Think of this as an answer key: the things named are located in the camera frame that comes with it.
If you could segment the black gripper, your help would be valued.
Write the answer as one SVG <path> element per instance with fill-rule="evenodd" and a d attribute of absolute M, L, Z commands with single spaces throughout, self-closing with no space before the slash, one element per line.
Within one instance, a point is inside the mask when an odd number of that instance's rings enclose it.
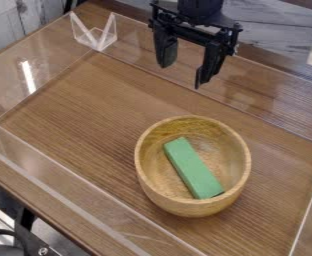
<path fill-rule="evenodd" d="M 233 56 L 242 25 L 223 12 L 225 0 L 152 0 L 152 18 L 156 60 L 162 68 L 170 67 L 178 58 L 177 37 L 206 45 L 203 64 L 197 70 L 195 88 L 209 83 L 219 73 L 226 55 Z"/>

